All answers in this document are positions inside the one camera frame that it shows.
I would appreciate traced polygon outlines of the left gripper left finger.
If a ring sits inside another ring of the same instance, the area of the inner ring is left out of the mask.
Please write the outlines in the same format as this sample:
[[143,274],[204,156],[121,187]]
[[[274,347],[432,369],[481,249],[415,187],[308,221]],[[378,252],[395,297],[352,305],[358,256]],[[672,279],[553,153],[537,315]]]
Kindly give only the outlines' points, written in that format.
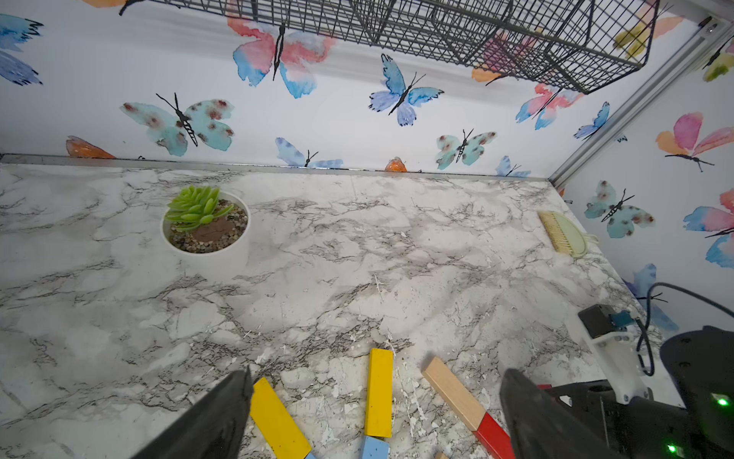
[[253,394],[252,373],[234,371],[133,458],[236,458]]

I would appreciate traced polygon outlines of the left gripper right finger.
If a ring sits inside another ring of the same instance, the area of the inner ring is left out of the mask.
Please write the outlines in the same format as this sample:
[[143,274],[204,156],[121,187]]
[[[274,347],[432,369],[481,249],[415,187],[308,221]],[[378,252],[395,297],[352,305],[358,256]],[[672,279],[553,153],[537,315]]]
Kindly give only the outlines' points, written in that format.
[[517,369],[504,373],[500,399],[517,458],[620,457]]

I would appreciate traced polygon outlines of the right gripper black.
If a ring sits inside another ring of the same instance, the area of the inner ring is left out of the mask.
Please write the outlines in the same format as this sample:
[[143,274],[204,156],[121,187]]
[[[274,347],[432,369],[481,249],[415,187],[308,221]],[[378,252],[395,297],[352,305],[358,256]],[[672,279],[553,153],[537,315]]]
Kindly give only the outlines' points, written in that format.
[[627,458],[731,458],[682,407],[645,397],[620,404],[606,380],[543,386],[567,413]]

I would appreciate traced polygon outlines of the red block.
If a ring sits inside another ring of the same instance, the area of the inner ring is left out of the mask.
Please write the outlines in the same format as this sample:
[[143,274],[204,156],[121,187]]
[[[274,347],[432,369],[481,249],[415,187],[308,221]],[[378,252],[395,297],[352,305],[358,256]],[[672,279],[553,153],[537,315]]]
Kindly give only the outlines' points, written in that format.
[[486,412],[474,436],[493,459],[514,459],[512,440],[495,419]]

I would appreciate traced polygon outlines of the yellow block long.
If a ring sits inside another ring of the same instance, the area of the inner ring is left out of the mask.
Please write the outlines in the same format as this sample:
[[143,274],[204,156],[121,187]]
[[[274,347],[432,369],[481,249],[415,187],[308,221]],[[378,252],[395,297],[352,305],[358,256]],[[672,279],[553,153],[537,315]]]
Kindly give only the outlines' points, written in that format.
[[393,368],[392,351],[380,348],[371,350],[364,425],[364,433],[368,436],[392,437]]
[[253,386],[250,416],[277,459],[311,458],[312,447],[266,378]]

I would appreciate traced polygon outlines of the natural wood block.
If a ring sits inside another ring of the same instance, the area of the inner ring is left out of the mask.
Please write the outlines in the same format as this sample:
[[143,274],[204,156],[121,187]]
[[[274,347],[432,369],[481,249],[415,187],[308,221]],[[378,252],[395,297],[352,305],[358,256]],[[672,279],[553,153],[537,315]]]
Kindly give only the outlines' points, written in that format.
[[486,414],[485,408],[439,357],[430,360],[422,376],[471,432],[479,430]]

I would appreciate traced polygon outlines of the blue block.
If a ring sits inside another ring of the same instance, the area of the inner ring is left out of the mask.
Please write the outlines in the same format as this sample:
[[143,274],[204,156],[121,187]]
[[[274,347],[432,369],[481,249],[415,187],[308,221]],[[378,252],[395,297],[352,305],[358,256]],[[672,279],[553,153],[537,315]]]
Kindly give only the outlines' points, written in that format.
[[365,435],[361,448],[360,459],[388,459],[390,453],[390,445],[372,436]]

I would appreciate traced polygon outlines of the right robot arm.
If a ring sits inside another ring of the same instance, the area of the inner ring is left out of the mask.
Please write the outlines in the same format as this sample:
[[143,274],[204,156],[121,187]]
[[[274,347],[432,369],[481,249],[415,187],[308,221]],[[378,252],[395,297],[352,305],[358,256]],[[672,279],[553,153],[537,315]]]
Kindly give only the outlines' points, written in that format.
[[559,458],[730,458],[733,455],[733,347],[730,331],[706,326],[674,336],[661,361],[684,403],[648,393],[617,396],[606,380],[549,390],[536,445]]

